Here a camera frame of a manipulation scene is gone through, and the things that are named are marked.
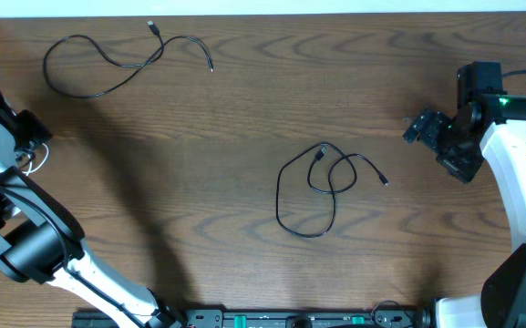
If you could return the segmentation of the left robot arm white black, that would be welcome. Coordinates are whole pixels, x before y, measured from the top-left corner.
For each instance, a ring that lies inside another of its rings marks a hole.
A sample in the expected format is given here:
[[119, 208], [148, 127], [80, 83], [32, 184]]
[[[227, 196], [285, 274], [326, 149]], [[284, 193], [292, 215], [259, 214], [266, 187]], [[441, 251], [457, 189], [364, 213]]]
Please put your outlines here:
[[52, 135], [0, 90], [0, 272], [71, 292], [119, 327], [183, 327], [187, 319], [102, 261], [76, 218], [35, 183], [32, 163]]

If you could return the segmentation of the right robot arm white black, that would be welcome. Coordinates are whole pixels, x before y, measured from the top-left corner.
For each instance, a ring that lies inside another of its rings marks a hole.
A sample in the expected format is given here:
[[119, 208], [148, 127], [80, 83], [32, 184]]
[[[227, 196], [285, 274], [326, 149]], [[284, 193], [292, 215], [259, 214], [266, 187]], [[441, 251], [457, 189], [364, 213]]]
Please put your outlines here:
[[415, 313], [416, 327], [526, 327], [526, 96], [504, 90], [498, 62], [457, 72], [457, 113], [424, 110], [404, 133], [431, 149], [448, 174], [469, 183], [490, 166], [506, 210], [512, 253], [480, 293], [439, 298]]

